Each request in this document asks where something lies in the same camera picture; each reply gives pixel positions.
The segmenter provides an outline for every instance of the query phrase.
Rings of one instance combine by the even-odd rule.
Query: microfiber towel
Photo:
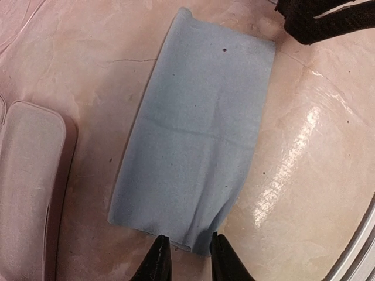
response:
[[[273,42],[179,10],[135,120],[110,223],[209,255],[250,168],[274,54]]]

